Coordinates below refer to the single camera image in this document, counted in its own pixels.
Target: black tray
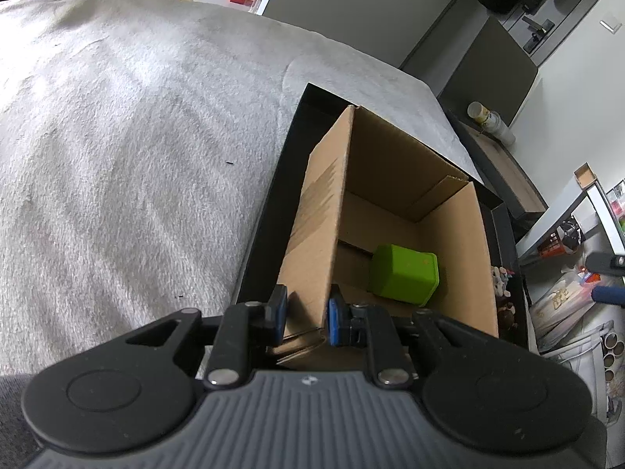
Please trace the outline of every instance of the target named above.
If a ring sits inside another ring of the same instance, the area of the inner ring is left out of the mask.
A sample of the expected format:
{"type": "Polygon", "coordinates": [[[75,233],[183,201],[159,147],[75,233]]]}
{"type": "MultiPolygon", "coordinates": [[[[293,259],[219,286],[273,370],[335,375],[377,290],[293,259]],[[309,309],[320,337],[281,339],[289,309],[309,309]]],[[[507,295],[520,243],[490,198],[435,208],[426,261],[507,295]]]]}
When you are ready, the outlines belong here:
{"type": "MultiPolygon", "coordinates": [[[[270,297],[298,210],[308,156],[349,105],[347,100],[313,84],[308,84],[305,88],[284,141],[254,237],[241,267],[239,282],[233,294],[234,303],[263,301],[270,297]]],[[[508,283],[508,290],[512,294],[510,301],[518,312],[518,327],[500,336],[527,348],[523,285],[508,210],[497,195],[470,175],[467,176],[476,188],[491,264],[504,266],[516,273],[508,283]]]]}
{"type": "MultiPolygon", "coordinates": [[[[486,180],[490,182],[493,186],[495,192],[497,192],[498,196],[501,196],[502,200],[504,200],[507,210],[510,212],[512,217],[512,229],[515,232],[515,238],[519,241],[525,234],[531,229],[531,227],[536,223],[536,221],[545,213],[542,212],[526,212],[521,202],[516,197],[514,191],[510,188],[508,183],[505,181],[505,178],[502,176],[501,172],[495,167],[495,165],[491,162],[490,158],[484,153],[482,148],[480,148],[479,144],[477,144],[476,140],[471,137],[468,133],[467,129],[463,126],[463,123],[472,127],[475,130],[479,130],[476,128],[475,123],[471,123],[470,121],[464,118],[458,118],[453,112],[449,110],[445,110],[445,116],[449,120],[451,127],[454,129],[455,134],[460,139],[462,145],[466,148],[471,160],[475,164],[477,170],[479,170],[480,175],[484,177],[486,180]]],[[[516,163],[514,157],[504,148],[504,151],[508,154],[510,159],[516,163]]],[[[527,177],[525,171],[518,168],[519,171],[526,178],[528,185],[532,188],[534,193],[539,197],[542,201],[543,205],[545,205],[545,209],[547,209],[547,204],[545,200],[541,196],[540,192],[534,187],[532,181],[527,177]]]]}

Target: gray blanket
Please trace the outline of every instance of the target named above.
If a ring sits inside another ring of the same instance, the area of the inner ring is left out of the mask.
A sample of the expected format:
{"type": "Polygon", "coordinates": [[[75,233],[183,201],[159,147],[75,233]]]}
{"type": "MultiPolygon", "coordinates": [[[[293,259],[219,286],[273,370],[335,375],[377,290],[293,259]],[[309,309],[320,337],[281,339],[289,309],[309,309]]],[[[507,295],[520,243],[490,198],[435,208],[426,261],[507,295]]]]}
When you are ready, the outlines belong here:
{"type": "Polygon", "coordinates": [[[0,468],[20,469],[38,449],[22,416],[20,397],[30,376],[0,377],[0,468]]]}
{"type": "Polygon", "coordinates": [[[476,175],[425,84],[267,18],[13,0],[0,29],[0,374],[221,313],[309,82],[476,175]]]}

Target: green cube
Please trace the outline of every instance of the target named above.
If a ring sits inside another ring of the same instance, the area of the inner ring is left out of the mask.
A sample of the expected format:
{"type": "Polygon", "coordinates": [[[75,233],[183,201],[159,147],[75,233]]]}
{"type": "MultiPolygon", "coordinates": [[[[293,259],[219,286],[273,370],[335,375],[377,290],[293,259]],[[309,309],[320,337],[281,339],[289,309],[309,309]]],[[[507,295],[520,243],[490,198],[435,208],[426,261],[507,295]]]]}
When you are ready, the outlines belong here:
{"type": "Polygon", "coordinates": [[[371,260],[368,290],[377,296],[424,306],[438,281],[435,254],[380,245],[371,260]]]}

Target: cardboard flap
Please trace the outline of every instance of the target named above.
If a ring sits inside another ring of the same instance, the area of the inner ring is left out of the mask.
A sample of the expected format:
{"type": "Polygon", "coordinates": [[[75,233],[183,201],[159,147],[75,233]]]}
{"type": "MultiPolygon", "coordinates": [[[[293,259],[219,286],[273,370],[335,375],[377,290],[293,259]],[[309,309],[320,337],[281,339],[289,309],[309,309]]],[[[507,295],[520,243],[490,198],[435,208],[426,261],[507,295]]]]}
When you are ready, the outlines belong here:
{"type": "Polygon", "coordinates": [[[348,107],[315,146],[278,283],[289,291],[286,335],[323,325],[338,238],[354,107],[348,107]]]}
{"type": "Polygon", "coordinates": [[[440,284],[427,306],[498,336],[490,254],[475,187],[469,183],[419,223],[438,259],[440,284]]]}
{"type": "Polygon", "coordinates": [[[351,192],[343,197],[339,240],[371,253],[388,243],[423,250],[414,223],[351,192]]]}
{"type": "Polygon", "coordinates": [[[371,255],[356,247],[339,243],[336,247],[332,283],[349,284],[363,291],[369,284],[371,255]]]}
{"type": "Polygon", "coordinates": [[[323,331],[314,329],[301,335],[286,337],[282,345],[271,348],[271,354],[283,358],[290,354],[298,353],[307,347],[316,346],[324,341],[323,331]]]}
{"type": "Polygon", "coordinates": [[[341,294],[343,295],[345,303],[366,303],[367,305],[379,305],[384,307],[390,315],[397,316],[399,318],[409,318],[413,315],[413,312],[419,308],[411,303],[403,303],[401,301],[395,301],[394,299],[377,296],[369,291],[355,288],[340,281],[337,281],[336,283],[341,289],[341,294]]]}
{"type": "Polygon", "coordinates": [[[401,217],[446,176],[468,180],[428,146],[359,107],[349,153],[346,188],[401,217]]]}
{"type": "Polygon", "coordinates": [[[430,211],[442,205],[467,183],[467,180],[446,176],[408,208],[407,217],[414,222],[419,222],[430,211]]]}

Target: black tool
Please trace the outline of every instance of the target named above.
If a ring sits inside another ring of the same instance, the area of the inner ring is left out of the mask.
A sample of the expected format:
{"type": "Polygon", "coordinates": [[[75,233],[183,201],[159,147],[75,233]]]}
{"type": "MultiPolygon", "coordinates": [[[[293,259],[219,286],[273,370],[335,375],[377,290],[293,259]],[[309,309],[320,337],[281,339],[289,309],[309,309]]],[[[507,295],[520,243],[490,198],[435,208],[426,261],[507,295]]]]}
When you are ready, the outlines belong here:
{"type": "Polygon", "coordinates": [[[625,256],[592,252],[586,258],[586,268],[588,271],[601,275],[625,277],[625,256]]]}
{"type": "Polygon", "coordinates": [[[337,286],[327,319],[332,345],[362,349],[362,371],[277,364],[283,286],[57,363],[24,393],[44,446],[26,467],[604,467],[605,427],[566,368],[431,310],[347,305],[337,286]]]}

